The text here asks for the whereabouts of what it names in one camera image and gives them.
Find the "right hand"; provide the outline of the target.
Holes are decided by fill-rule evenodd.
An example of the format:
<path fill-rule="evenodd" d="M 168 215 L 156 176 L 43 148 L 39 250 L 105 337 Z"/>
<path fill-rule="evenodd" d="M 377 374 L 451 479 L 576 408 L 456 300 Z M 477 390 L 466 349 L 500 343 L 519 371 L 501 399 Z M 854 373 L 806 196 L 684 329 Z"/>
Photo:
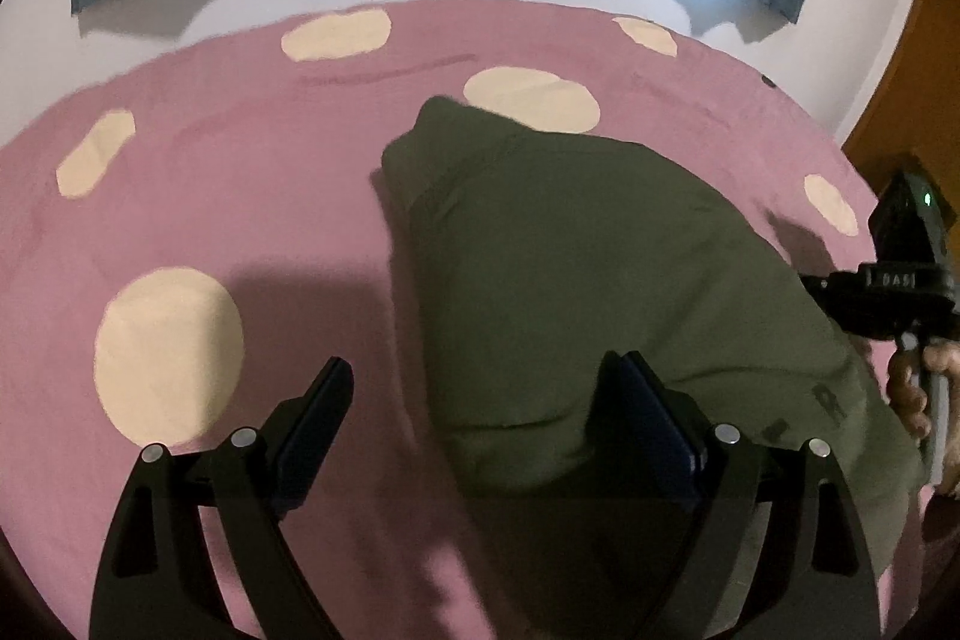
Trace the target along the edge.
<path fill-rule="evenodd" d="M 950 385 L 950 396 L 957 398 L 960 369 L 960 347 L 957 342 L 931 344 L 921 354 L 898 351 L 890 359 L 887 381 L 889 403 L 914 440 L 924 440 L 932 431 L 932 422 L 926 413 L 928 393 L 919 385 L 919 374 L 923 369 L 946 378 Z"/>

